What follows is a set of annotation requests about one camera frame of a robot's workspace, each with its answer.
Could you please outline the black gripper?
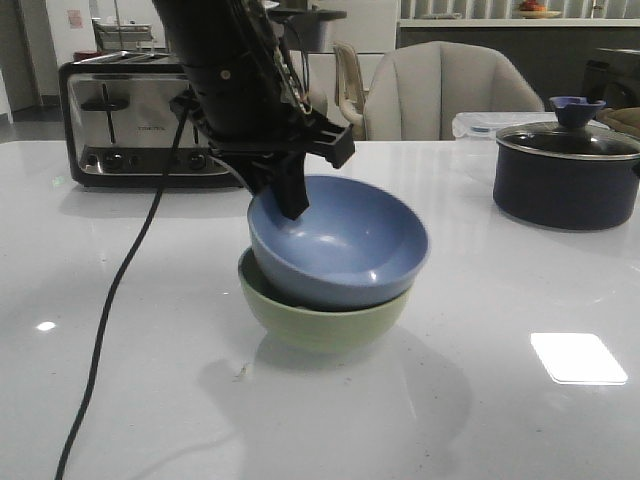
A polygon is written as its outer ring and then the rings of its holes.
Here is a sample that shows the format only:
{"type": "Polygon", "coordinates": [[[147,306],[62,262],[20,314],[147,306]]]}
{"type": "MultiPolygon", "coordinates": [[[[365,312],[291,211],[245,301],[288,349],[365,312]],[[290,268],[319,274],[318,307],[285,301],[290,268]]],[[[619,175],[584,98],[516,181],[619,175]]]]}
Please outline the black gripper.
{"type": "Polygon", "coordinates": [[[270,192],[281,214],[297,219],[309,206],[306,153],[341,168],[355,153],[351,126],[339,126],[320,112],[197,112],[194,126],[208,153],[225,169],[248,171],[253,196],[270,192]]]}

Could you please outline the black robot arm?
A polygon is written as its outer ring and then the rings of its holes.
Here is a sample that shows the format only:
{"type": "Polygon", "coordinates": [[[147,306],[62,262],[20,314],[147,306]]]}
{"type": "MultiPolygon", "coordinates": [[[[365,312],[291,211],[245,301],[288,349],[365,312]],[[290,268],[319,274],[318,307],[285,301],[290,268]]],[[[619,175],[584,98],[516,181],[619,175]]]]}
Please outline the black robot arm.
{"type": "Polygon", "coordinates": [[[289,51],[259,1],[157,1],[192,91],[175,100],[206,137],[212,156],[252,194],[270,191],[281,213],[309,206],[307,154],[342,167],[352,132],[305,98],[289,51]]]}

